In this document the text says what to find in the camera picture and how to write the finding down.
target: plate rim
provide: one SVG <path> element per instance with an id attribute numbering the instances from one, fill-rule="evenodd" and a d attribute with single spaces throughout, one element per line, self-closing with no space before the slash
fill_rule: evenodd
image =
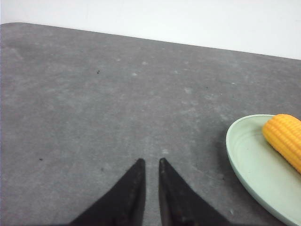
<path id="1" fill-rule="evenodd" d="M 239 173 L 239 170 L 235 163 L 233 162 L 232 158 L 233 156 L 231 155 L 231 152 L 229 151 L 229 146 L 230 146 L 230 132 L 232 131 L 233 127 L 238 124 L 240 121 L 248 119 L 248 118 L 253 118 L 253 117 L 259 117 L 259 116 L 267 116 L 267 117 L 273 117 L 275 115 L 273 114 L 252 114 L 252 115 L 247 115 L 242 118 L 237 119 L 234 121 L 230 127 L 227 130 L 226 134 L 226 150 L 227 150 L 227 156 L 230 161 L 231 167 L 234 170 L 235 175 L 238 177 L 239 181 L 241 184 L 244 186 L 244 188 L 248 191 L 248 193 L 263 207 L 265 208 L 270 214 L 272 214 L 274 217 L 278 218 L 280 221 L 283 223 L 290 225 L 290 226 L 300 226 L 297 224 L 297 222 L 293 221 L 290 217 L 286 216 L 285 214 L 279 212 L 276 210 L 273 206 L 268 204 L 262 197 L 260 197 L 254 190 L 251 188 L 251 186 L 246 182 L 244 177 Z"/>

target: table surface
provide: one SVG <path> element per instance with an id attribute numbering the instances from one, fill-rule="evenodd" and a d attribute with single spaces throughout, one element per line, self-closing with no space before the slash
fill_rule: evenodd
<path id="1" fill-rule="evenodd" d="M 235 176 L 228 127 L 301 118 L 301 61 L 36 24 L 1 26 L 1 222 L 62 224 L 146 160 L 144 225 L 159 226 L 158 161 L 232 222 L 283 225 Z"/>

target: plate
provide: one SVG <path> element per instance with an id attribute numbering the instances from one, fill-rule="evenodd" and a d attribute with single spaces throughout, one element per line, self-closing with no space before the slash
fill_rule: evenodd
<path id="1" fill-rule="evenodd" d="M 261 133 L 270 114 L 235 121 L 226 136 L 230 163 L 240 182 L 268 212 L 289 226 L 301 226 L 301 174 Z"/>

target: gray mat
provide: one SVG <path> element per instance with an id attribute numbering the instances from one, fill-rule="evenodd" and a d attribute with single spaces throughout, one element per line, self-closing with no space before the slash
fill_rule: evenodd
<path id="1" fill-rule="evenodd" d="M 235 176 L 225 134 L 245 115 L 301 118 L 300 99 L 300 60 L 2 25 L 2 225 L 67 223 L 144 158 L 144 225 L 159 226 L 161 157 L 229 220 L 283 225 Z"/>

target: corn cob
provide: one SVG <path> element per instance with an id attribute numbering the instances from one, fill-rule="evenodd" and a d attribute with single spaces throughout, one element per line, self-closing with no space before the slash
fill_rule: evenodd
<path id="1" fill-rule="evenodd" d="M 262 127 L 266 140 L 301 173 L 301 121 L 288 114 L 278 114 Z"/>

